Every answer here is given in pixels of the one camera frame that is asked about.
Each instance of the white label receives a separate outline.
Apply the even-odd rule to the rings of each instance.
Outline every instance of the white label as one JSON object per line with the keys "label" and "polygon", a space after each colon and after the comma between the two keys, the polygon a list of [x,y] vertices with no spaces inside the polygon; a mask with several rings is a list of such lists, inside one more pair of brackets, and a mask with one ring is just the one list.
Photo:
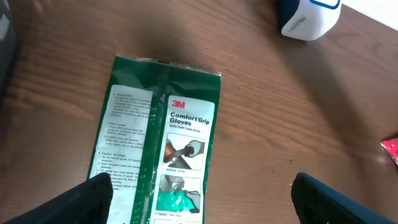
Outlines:
{"label": "white label", "polygon": [[[150,224],[203,223],[203,177],[214,109],[212,102],[169,97]],[[163,200],[170,194],[181,197]],[[181,200],[189,205],[179,207]]]}
{"label": "white label", "polygon": [[111,87],[90,173],[111,175],[110,224],[130,223],[151,99],[151,91]]}

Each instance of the glove package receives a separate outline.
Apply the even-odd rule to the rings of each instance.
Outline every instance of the glove package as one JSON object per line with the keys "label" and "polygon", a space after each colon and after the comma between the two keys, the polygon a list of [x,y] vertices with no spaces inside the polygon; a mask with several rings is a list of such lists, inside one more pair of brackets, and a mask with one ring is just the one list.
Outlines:
{"label": "glove package", "polygon": [[221,75],[116,56],[88,177],[111,175],[108,223],[204,223]]}

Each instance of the red object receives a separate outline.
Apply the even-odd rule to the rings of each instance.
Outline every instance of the red object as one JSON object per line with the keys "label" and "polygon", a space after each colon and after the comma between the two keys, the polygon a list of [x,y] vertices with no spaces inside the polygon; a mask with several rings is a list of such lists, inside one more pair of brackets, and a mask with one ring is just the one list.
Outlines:
{"label": "red object", "polygon": [[390,154],[392,159],[398,165],[398,138],[383,140],[381,141],[381,146]]}

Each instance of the wood grain surface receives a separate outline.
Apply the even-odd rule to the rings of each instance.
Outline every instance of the wood grain surface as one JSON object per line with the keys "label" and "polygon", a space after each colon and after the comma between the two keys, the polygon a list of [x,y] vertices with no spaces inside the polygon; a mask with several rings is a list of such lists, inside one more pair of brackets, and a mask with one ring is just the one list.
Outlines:
{"label": "wood grain surface", "polygon": [[398,221],[398,32],[343,6],[321,39],[280,36],[267,0],[13,0],[0,109],[0,222],[86,179],[116,54],[223,73],[207,223],[298,223],[307,172]]}

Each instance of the hand illustration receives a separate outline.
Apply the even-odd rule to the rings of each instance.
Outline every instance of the hand illustration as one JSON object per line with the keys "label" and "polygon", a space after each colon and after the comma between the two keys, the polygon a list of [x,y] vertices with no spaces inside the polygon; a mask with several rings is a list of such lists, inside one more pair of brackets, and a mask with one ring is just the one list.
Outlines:
{"label": "hand illustration", "polygon": [[193,158],[199,154],[203,154],[205,151],[205,143],[197,141],[197,140],[190,141],[189,144],[186,145],[186,147],[193,148],[193,153],[188,155],[188,157],[191,157],[191,158]]}

